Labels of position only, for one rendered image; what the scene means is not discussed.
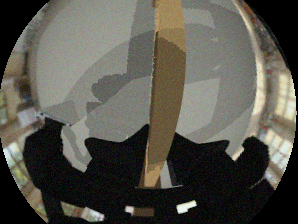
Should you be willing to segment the tan wooden bar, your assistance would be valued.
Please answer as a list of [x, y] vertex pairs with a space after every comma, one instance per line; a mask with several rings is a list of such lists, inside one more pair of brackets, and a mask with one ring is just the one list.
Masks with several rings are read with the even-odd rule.
[[185, 87], [186, 36], [181, 0], [156, 0], [152, 97], [145, 186], [153, 188], [169, 155]]

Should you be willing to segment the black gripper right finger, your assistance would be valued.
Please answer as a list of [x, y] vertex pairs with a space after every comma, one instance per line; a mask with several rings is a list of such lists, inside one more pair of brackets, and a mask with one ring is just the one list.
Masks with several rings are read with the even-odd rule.
[[172, 180], [172, 186], [182, 185], [184, 177], [196, 168], [196, 164], [201, 157], [212, 155], [212, 153], [226, 152], [229, 147], [229, 140], [210, 141], [210, 143], [196, 144], [192, 140], [186, 139], [180, 133], [174, 132], [172, 147], [170, 147], [169, 155], [166, 157], [168, 163], [169, 176]]

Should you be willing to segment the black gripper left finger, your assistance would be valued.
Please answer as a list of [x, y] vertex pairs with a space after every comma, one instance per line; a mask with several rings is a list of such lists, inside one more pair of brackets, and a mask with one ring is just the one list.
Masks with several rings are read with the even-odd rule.
[[125, 139], [122, 143], [88, 137], [85, 139], [84, 145], [92, 159], [94, 156], [97, 159], [109, 161], [109, 163], [129, 165], [134, 186], [138, 186], [142, 168], [144, 168], [142, 163], [144, 163], [148, 139], [149, 124], [146, 124], [140, 131], [133, 133], [132, 137]]

